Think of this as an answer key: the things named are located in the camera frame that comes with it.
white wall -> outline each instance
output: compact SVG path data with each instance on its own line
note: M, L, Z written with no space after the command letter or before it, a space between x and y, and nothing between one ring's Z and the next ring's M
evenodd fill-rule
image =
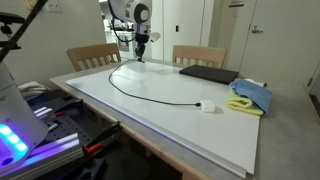
M217 47L218 45L222 11L223 11L223 0L214 0L210 38L209 38L209 44L208 44L209 47Z
M205 0L163 1L163 56L165 61L172 61L174 45L201 45L204 7Z
M231 47L233 32L237 20L237 13L239 8L230 8L231 0L223 1L223 10L221 15L221 23L219 29L219 39L217 47L227 49L226 59L228 59L228 52Z
M44 8L20 39L22 49L6 57L18 85L35 80L52 86L49 78L74 71L65 52L68 48L105 43L98 0L60 0L60 5L62 13ZM25 0L1 0L0 12L27 17L30 10ZM12 27L16 32L19 25Z
M161 37L151 45L147 45L147 48L151 48L153 59L163 60L163 0L152 1L151 31L160 33Z
M201 27L201 39L200 46L208 47L210 43L210 37L214 36L212 34L212 27L219 26L220 22L215 22L212 19L213 14L219 7L216 5L222 0L205 0L203 7L203 19L202 19L202 27Z
M235 27L230 43L228 58L224 63L224 68L233 71L240 71L241 59L248 37L248 28L251 23L256 0L246 0L243 7L238 9L235 17Z

wall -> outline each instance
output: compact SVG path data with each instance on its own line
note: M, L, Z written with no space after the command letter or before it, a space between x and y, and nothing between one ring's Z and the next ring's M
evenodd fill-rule
M209 38L209 47L217 47L219 32L220 32L220 24L222 18L223 11L223 0L215 0L213 11L212 11L212 22L210 29L210 38Z
M222 0L205 0L203 7L203 19L202 19L202 27L201 27L201 39L200 46L208 47L210 43L210 37L214 36L212 34L212 26L219 26L219 22L215 22L212 19L214 11L219 9L219 2Z
M228 58L224 63L224 68L233 71L240 71L241 59L245 49L248 28L254 12L256 0L246 0L243 7L238 9L235 17L234 33L230 48L228 49Z
M149 45L146 48L151 48L153 59L163 60L163 0L152 1L151 31L160 33L161 37L151 44L148 42Z
M38 81L52 86L49 78L74 71L66 50L72 47L105 43L98 0L60 0L62 13L44 8L11 51L6 64L18 85ZM1 0L0 12L27 17L25 0ZM16 32L19 25L11 26Z
M227 54L225 57L226 61L228 61L228 54L231 47L233 32L237 20L237 13L239 9L230 8L230 2L231 0L223 1L223 10L219 29L219 39L217 42L217 47L227 49Z

yellow cloth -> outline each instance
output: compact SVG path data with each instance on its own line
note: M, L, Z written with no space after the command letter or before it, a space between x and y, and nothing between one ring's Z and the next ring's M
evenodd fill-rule
M263 114L262 110L253 107L252 100L238 96L236 93L233 92L233 90L230 90L228 94L226 105L231 109L242 111L249 114Z

wooden chair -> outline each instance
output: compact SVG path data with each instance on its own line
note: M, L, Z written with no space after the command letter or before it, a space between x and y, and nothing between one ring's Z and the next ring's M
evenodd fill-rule
M76 71L121 61L116 43L72 48L67 50L67 54Z
M225 49L176 45L173 47L172 62L221 68L225 55Z

black laptop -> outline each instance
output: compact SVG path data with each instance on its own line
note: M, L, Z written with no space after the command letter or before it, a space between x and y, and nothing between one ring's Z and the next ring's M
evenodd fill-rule
M180 74L206 79L222 84L230 84L239 72L217 69L206 66L192 65L179 71Z

